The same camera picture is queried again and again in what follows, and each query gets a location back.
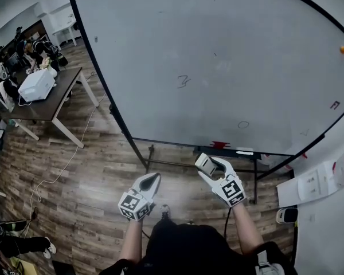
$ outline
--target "desk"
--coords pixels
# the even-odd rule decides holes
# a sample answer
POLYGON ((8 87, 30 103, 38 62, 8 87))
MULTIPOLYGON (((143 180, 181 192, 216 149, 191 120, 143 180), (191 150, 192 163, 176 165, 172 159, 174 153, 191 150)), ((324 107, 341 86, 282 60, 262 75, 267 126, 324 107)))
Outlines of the desk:
MULTIPOLYGON (((73 43, 74 43, 74 46, 76 46, 76 41, 75 41, 75 38, 74 38, 74 34, 73 34, 73 30, 72 30, 72 26, 76 24, 76 21, 72 21, 70 22, 69 24, 67 24, 66 26, 62 26, 60 27, 59 29, 55 30, 52 34, 55 36, 57 33, 61 33, 63 32, 64 30, 69 30, 69 33, 70 33, 70 36, 71 36, 71 39, 73 40, 73 43)), ((60 42, 59 44, 57 45, 58 49, 61 50, 61 47, 60 47, 60 42)))
POLYGON ((12 112, 4 112, 2 117, 4 119, 13 119, 26 133, 28 133, 35 140, 39 140, 39 137, 35 135, 29 128, 23 125, 22 120, 39 120, 39 121, 51 121, 60 131, 62 131, 68 138, 70 138, 77 146, 83 148, 84 144, 76 138, 57 118, 57 115, 65 102, 65 98, 71 91, 77 80, 81 81, 85 91, 89 98, 93 102, 95 107, 99 106, 99 103, 93 94, 91 87, 88 85, 81 68, 73 68, 62 70, 57 74, 56 87, 53 87, 50 94, 45 100, 32 102, 29 106, 16 105, 12 112))

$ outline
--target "white box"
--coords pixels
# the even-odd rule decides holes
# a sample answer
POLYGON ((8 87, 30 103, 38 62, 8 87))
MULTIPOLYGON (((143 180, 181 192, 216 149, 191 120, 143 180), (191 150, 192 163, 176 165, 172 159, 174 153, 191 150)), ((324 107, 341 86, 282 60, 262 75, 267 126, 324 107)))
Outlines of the white box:
POLYGON ((18 93, 26 102, 43 100, 47 97, 54 84, 55 80, 50 71, 42 69, 28 75, 18 93))

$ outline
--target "whiteboard eraser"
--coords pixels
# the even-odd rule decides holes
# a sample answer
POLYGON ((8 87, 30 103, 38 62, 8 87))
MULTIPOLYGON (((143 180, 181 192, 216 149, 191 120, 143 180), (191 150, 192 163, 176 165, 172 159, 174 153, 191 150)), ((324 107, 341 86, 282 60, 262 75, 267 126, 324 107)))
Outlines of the whiteboard eraser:
POLYGON ((201 153, 201 155, 197 158, 195 166, 200 171, 210 176, 214 173, 214 171, 217 168, 217 166, 212 162, 210 157, 208 157, 205 153, 201 153))

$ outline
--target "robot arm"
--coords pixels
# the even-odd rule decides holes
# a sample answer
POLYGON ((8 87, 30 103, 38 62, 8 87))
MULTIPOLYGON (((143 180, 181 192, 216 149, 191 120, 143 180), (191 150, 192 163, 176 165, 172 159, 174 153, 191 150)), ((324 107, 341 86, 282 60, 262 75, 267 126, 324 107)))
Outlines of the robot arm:
POLYGON ((233 207, 246 198, 242 181, 228 161, 221 158, 208 157, 202 153, 196 160, 195 166, 198 169, 199 176, 212 188, 212 192, 229 207, 233 207), (215 170, 223 171, 224 178, 213 180, 212 175, 215 170))
POLYGON ((159 173, 139 177, 128 192, 124 192, 118 203, 120 212, 128 219, 140 221, 149 215, 154 207, 153 197, 161 182, 159 173))

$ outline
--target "shoe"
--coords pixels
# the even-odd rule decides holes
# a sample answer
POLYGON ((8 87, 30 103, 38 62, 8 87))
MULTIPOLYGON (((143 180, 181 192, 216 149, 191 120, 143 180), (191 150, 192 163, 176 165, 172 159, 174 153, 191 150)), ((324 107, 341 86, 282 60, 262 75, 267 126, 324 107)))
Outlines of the shoe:
POLYGON ((55 245, 51 242, 51 240, 48 237, 45 237, 48 239, 50 242, 50 246, 47 248, 52 254, 56 254, 56 247, 55 245))
POLYGON ((69 101, 72 95, 73 95, 73 91, 70 91, 70 93, 68 93, 68 96, 65 98, 65 102, 69 101))
POLYGON ((46 259, 51 259, 51 253, 50 253, 50 251, 48 250, 48 249, 45 249, 45 251, 43 252, 43 254, 44 254, 44 257, 46 258, 46 259))
POLYGON ((161 207, 162 219, 171 219, 171 209, 168 205, 163 205, 161 207))

